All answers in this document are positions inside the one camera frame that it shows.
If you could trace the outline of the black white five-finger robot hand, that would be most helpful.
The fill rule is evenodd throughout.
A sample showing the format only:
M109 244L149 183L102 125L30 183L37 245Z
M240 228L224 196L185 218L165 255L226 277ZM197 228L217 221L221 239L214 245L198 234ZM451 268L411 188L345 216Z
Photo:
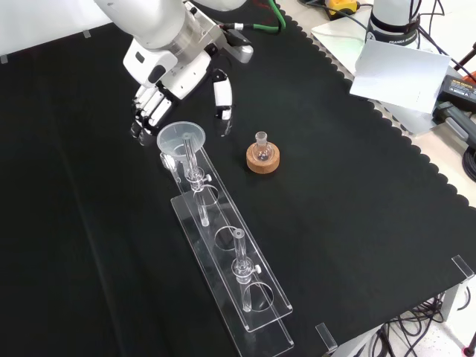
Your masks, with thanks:
M130 135L142 146L156 139L166 118L200 85L211 78L218 135L228 135L233 122L233 92L229 76L212 65L218 48L208 45L189 63L179 62L168 50L150 51L133 40L123 65L140 84L132 100Z

